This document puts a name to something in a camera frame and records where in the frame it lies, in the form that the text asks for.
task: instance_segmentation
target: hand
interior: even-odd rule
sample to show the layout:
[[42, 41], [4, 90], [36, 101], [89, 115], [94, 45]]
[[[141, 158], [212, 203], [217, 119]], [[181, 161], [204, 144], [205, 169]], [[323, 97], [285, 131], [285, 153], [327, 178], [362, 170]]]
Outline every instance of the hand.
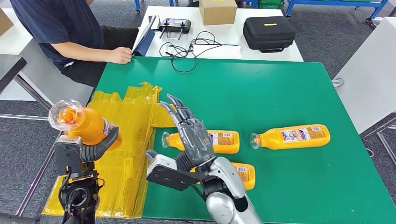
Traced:
[[180, 99], [169, 94], [167, 94], [167, 97], [172, 101], [176, 110], [163, 101], [160, 104], [165, 107], [173, 122], [175, 122], [189, 164], [192, 167], [196, 167], [215, 157], [212, 142], [205, 125], [195, 118], [194, 114]]
[[126, 64], [131, 61], [132, 50], [130, 48], [119, 47], [111, 50], [107, 56], [107, 62], [116, 64]]

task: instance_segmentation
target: green table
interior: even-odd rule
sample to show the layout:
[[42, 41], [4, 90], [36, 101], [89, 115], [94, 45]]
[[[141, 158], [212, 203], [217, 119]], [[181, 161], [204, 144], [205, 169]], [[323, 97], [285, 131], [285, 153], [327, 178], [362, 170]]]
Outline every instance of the green table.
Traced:
[[[193, 59], [175, 61], [188, 69]], [[170, 60], [135, 57], [127, 65], [109, 63], [98, 90], [118, 92], [149, 82], [163, 87], [202, 119], [208, 130], [238, 131], [240, 151], [223, 155], [252, 164], [256, 185], [248, 195], [263, 222], [311, 224], [393, 224], [395, 206], [321, 63], [200, 59], [180, 74]], [[254, 150], [251, 133], [274, 127], [324, 124], [330, 142], [318, 148]], [[155, 150], [169, 157], [179, 151]], [[192, 190], [183, 192], [149, 183], [143, 217], [210, 220], [205, 203]]]

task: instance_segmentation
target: yellow plastic tray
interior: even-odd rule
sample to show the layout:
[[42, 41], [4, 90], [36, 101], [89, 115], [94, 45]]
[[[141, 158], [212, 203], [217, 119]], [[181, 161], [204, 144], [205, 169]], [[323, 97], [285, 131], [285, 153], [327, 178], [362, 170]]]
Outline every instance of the yellow plastic tray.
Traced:
[[[119, 126], [123, 138], [118, 149], [106, 152], [95, 162], [99, 178], [106, 182], [99, 192], [97, 217], [141, 217], [147, 189], [145, 151], [152, 149], [153, 143], [149, 141], [154, 127], [174, 126], [166, 110], [157, 103], [161, 88], [141, 84], [142, 87], [128, 87], [124, 99], [116, 92], [96, 91], [88, 105]], [[61, 178], [57, 178], [44, 207], [45, 215], [64, 213], [57, 197]]]

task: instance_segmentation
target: black case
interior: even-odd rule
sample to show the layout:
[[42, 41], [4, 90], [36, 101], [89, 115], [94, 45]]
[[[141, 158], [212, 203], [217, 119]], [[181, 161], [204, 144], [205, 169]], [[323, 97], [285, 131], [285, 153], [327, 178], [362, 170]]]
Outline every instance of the black case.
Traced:
[[283, 51], [293, 43], [296, 33], [283, 16], [250, 17], [243, 24], [248, 46], [262, 53]]

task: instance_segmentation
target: clear plastic bottle top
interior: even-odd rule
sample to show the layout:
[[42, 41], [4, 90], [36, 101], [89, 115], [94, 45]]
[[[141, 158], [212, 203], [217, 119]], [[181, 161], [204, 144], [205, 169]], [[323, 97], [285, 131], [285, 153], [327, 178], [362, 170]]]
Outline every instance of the clear plastic bottle top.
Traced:
[[83, 106], [72, 99], [61, 100], [54, 104], [48, 112], [48, 121], [59, 131], [75, 128], [83, 118]]
[[162, 147], [164, 147], [164, 148], [169, 147], [169, 141], [168, 141], [169, 136], [170, 136], [170, 134], [168, 132], [164, 132], [162, 134], [162, 138], [161, 138]]
[[258, 134], [252, 133], [250, 135], [250, 145], [254, 149], [258, 149], [258, 148], [261, 147], [261, 139], [260, 139], [260, 136]]

